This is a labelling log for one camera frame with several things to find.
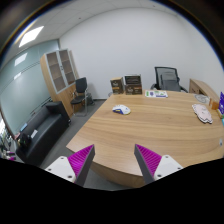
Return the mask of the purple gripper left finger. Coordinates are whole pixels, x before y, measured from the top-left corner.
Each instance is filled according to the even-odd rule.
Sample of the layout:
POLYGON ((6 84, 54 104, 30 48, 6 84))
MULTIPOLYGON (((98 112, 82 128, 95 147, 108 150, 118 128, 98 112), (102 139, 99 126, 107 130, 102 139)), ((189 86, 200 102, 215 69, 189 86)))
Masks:
POLYGON ((58 157, 46 168, 46 171, 78 186, 83 186, 94 156, 95 147, 90 145, 69 157, 58 157))

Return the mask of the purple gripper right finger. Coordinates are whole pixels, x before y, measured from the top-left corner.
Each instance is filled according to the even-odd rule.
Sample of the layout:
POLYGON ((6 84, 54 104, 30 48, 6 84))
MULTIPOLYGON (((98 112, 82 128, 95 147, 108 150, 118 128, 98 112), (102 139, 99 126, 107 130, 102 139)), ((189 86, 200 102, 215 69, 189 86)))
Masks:
POLYGON ((182 169, 182 166, 170 155, 161 156, 139 144, 135 145, 134 155, 145 184, 152 183, 182 169))

